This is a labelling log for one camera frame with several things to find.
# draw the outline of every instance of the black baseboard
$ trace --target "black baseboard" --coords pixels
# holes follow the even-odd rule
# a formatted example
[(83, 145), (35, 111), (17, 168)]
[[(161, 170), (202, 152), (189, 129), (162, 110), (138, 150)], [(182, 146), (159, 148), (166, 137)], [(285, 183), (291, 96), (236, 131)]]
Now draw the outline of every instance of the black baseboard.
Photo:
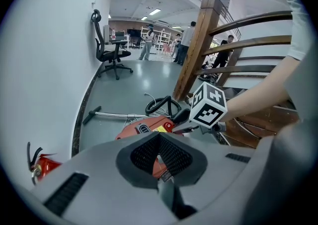
[(101, 70), (103, 65), (104, 65), (104, 63), (98, 67), (98, 70), (96, 71), (96, 73), (95, 73), (93, 79), (91, 80), (91, 82), (88, 86), (88, 89), (84, 95), (83, 101), (81, 102), (81, 105), (79, 108), (79, 113), (78, 113), (78, 116), (77, 116), (77, 119), (75, 122), (74, 133), (73, 133), (72, 157), (75, 156), (76, 154), (78, 154), (80, 151), (80, 129), (81, 129), (81, 123), (82, 123), (83, 117), (84, 117), (85, 108), (86, 108), (87, 101), (88, 101), (88, 98), (90, 96), (91, 90), (92, 90), (94, 83), (96, 81), (97, 73)]

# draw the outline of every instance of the fire extinguisher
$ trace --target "fire extinguisher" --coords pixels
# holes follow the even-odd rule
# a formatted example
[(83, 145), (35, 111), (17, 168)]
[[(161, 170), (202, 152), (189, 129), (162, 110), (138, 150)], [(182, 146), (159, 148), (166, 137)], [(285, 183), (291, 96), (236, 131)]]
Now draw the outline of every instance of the fire extinguisher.
[(26, 156), (27, 156), (29, 170), (32, 173), (32, 176), (31, 176), (32, 183), (35, 185), (36, 181), (38, 181), (38, 182), (41, 181), (43, 179), (43, 177), (45, 177), (53, 169), (60, 166), (61, 163), (46, 158), (47, 156), (54, 155), (54, 153), (53, 154), (41, 154), (41, 155), (39, 155), (40, 151), (43, 150), (42, 148), (38, 148), (35, 151), (33, 159), (31, 160), (30, 146), (31, 146), (31, 143), (28, 142), (27, 147), (26, 147)]

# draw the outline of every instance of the white cube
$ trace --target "white cube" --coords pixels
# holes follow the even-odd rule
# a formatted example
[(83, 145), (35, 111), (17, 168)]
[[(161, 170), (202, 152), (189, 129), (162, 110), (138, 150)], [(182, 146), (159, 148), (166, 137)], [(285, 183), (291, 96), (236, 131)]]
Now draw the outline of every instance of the white cube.
[(203, 82), (193, 93), (190, 120), (212, 128), (228, 111), (224, 92)]

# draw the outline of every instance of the white t-shirt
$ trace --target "white t-shirt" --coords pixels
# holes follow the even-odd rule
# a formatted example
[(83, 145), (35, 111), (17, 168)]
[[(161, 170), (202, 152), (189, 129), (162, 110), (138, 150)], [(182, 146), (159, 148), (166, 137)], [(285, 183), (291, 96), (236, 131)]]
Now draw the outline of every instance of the white t-shirt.
[(194, 26), (190, 26), (183, 33), (181, 45), (189, 47), (193, 34), (194, 34)]
[(150, 35), (149, 35), (149, 32), (148, 34), (145, 36), (145, 42), (153, 42), (153, 37), (154, 37), (154, 32), (152, 32)]
[(302, 60), (311, 48), (316, 32), (302, 2), (287, 0), (287, 3), (293, 11), (292, 42), (287, 55)]

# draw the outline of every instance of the white shelving unit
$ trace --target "white shelving unit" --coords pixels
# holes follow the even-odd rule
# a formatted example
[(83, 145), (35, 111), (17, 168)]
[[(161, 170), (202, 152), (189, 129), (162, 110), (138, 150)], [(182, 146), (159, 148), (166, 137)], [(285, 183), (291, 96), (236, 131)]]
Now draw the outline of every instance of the white shelving unit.
[[(148, 33), (148, 29), (146, 28), (141, 28), (141, 35), (146, 35)], [(163, 31), (158, 31), (154, 30), (155, 35), (158, 35), (158, 41), (156, 44), (156, 49), (157, 50), (162, 50), (163, 49), (163, 44), (167, 43), (169, 44), (170, 38), (171, 38), (171, 33), (163, 32)]]

